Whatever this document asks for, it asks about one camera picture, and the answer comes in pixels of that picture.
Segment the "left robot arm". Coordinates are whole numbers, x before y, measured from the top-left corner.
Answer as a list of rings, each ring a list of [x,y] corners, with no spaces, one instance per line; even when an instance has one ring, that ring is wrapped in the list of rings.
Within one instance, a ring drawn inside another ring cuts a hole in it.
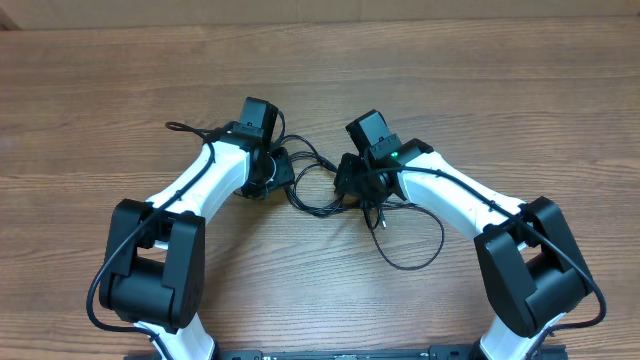
[[[156,359],[219,357],[198,315],[206,227],[229,197],[264,199],[292,183],[284,135],[274,131],[284,123],[275,105],[253,97],[245,99],[238,120],[222,127],[167,123],[201,138],[201,152],[161,192],[114,208],[104,262],[86,298],[95,327],[145,335]]]

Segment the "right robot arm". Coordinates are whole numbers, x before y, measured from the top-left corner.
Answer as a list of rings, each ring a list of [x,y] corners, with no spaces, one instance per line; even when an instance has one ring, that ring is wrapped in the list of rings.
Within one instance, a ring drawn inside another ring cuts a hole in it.
[[[376,110],[346,127],[357,151],[343,155],[334,184],[381,213],[391,196],[444,220],[474,243],[495,318],[474,344],[430,349],[432,358],[565,359],[544,341],[589,294],[593,277],[560,208],[496,192],[449,165],[430,145],[402,142]]]

